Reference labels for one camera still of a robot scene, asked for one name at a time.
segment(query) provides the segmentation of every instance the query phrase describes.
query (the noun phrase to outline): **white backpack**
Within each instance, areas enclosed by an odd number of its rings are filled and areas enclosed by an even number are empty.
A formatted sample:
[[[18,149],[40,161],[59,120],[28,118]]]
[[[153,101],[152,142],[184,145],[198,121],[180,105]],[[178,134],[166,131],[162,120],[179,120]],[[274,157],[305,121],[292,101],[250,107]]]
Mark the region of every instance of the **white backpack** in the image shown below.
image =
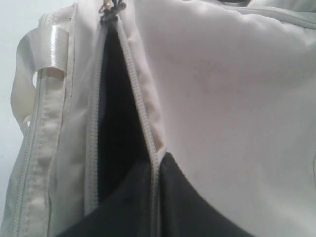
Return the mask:
[[[316,1],[238,2],[42,17],[0,237],[315,237]]]

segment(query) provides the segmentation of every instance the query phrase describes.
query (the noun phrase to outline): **zipper slider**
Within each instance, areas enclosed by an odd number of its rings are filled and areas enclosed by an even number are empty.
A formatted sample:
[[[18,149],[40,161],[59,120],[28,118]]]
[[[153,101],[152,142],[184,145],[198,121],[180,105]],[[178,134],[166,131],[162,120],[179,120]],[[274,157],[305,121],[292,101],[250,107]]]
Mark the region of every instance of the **zipper slider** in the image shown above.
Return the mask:
[[[109,24],[112,21],[117,21],[120,11],[126,8],[126,4],[123,0],[104,0],[103,5],[101,6],[99,13],[103,14],[100,19],[101,25]]]

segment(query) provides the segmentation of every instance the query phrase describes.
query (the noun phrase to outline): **white wall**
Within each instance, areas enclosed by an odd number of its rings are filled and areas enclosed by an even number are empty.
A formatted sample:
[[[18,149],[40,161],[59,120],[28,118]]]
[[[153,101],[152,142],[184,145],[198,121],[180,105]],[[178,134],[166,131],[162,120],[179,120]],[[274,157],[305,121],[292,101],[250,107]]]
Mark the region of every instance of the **white wall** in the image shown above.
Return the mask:
[[[15,53],[24,34],[38,19],[74,0],[4,0],[0,14],[0,226],[10,174],[19,152],[22,134],[11,112],[10,94],[15,72]]]

